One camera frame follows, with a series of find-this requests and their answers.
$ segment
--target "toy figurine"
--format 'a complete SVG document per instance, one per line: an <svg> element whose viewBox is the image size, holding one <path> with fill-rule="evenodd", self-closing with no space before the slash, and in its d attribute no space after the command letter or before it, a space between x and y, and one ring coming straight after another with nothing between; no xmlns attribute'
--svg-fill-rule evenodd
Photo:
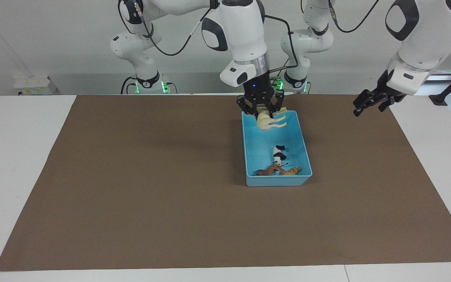
<svg viewBox="0 0 451 282"><path fill-rule="evenodd" d="M277 164L271 164L266 170L256 171L256 175L257 176L271 176L276 171L283 173L285 170L283 168L281 168L281 166L278 166Z"/></svg>
<svg viewBox="0 0 451 282"><path fill-rule="evenodd" d="M259 109L259 114L257 117L257 126L260 130L267 131L271 128L281 128L285 127L287 123L283 123L281 125L277 125L278 121L282 121L286 118L286 116L282 116L281 118L271 118L269 116L269 111L266 108L262 108L262 111Z"/></svg>
<svg viewBox="0 0 451 282"><path fill-rule="evenodd" d="M272 150L272 158L274 159L273 164L281 165L282 161L287 159L287 156L282 153L282 151L286 150L285 146L275 146Z"/></svg>
<svg viewBox="0 0 451 282"><path fill-rule="evenodd" d="M291 170L280 172L280 175L298 175L301 171L302 168L297 166L295 168L292 168Z"/></svg>

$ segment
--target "blue plastic bin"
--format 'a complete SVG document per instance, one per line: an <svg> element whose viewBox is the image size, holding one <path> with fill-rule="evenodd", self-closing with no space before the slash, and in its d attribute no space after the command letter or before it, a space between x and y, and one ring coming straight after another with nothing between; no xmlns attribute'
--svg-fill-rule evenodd
<svg viewBox="0 0 451 282"><path fill-rule="evenodd" d="M258 186L301 186L313 175L309 157L307 155L306 143L300 129L299 117L295 111L287 111L285 114L287 126L262 131L256 126L256 119L243 113L243 147L245 151L245 169L247 185ZM276 175L257 176L257 170L265 170L272 164L272 149L274 146L285 146L283 152L289 163L283 166L285 170L300 166L302 171L299 175Z"/></svg>

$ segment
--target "brown animal figurine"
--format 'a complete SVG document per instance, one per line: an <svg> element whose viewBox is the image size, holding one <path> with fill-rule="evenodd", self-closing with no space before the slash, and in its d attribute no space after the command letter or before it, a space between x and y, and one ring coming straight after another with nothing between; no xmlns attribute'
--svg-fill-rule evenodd
<svg viewBox="0 0 451 282"><path fill-rule="evenodd" d="M279 171L280 173L283 173L285 170L281 168L281 166L277 164L271 164L266 170L258 170L256 172L257 176L271 176L274 174L274 172Z"/></svg>
<svg viewBox="0 0 451 282"><path fill-rule="evenodd" d="M292 168L291 170L280 172L280 175L298 175L301 171L302 168L297 166L295 168Z"/></svg>

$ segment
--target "cream-colored toy animal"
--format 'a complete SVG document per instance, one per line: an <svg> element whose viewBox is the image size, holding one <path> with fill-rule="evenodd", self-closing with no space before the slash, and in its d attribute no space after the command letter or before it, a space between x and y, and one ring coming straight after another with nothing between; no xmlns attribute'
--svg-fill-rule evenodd
<svg viewBox="0 0 451 282"><path fill-rule="evenodd" d="M281 128L285 127L287 123L282 123L281 125L278 125L279 121L282 121L286 118L286 116L282 116L281 118L271 118L269 116L269 111L266 108L260 108L258 109L258 118L257 118L257 126L263 131L270 130L272 128Z"/></svg>

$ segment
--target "white wall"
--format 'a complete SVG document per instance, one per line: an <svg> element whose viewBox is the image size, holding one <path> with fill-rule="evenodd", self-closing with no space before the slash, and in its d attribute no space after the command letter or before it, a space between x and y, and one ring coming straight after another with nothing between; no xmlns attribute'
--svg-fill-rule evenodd
<svg viewBox="0 0 451 282"><path fill-rule="evenodd" d="M117 59L109 47L109 41L124 29L116 2L0 0L0 32L33 73L52 77L63 94L117 93L132 68L128 62ZM263 2L268 14L289 20L292 29L307 28L297 0ZM338 1L335 8L342 27L353 27L373 2ZM373 88L400 46L384 25L385 13L392 2L379 2L367 22L353 34L342 34L330 25L335 34L334 47L311 56L312 92L359 93L364 88ZM167 16L155 21L156 28L164 35L161 48L178 50L204 12ZM267 20L265 23L271 66L281 66L286 60L279 47L284 28L278 22ZM194 79L202 81L196 92L229 89L218 79L203 73L222 71L231 55L209 50L198 33L179 56L165 57L157 50L148 53L156 57L161 71L171 73L170 78L179 81L181 92L184 88L194 87L183 85L189 80L197 85ZM451 56L441 68L451 69ZM12 77L18 75L18 69L0 50L0 95L14 94Z"/></svg>

